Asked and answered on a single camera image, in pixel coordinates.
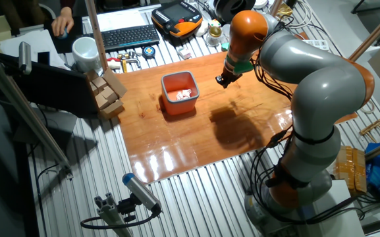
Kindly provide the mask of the person's right hand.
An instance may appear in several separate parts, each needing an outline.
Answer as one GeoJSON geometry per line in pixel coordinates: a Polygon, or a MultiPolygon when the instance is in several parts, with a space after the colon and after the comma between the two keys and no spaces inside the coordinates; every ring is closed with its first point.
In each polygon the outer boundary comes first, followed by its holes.
{"type": "Polygon", "coordinates": [[[74,20],[70,7],[63,7],[60,15],[51,23],[53,35],[58,38],[67,35],[73,26],[74,20]]]}

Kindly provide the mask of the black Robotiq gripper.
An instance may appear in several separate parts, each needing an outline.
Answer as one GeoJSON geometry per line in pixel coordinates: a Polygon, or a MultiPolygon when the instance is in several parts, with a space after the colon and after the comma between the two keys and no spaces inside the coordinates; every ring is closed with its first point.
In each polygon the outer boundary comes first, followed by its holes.
{"type": "Polygon", "coordinates": [[[229,85],[229,83],[227,82],[235,82],[241,76],[241,73],[235,74],[232,70],[228,69],[227,67],[224,67],[221,76],[216,76],[215,79],[218,83],[226,82],[223,84],[223,88],[227,88],[229,85]]]}

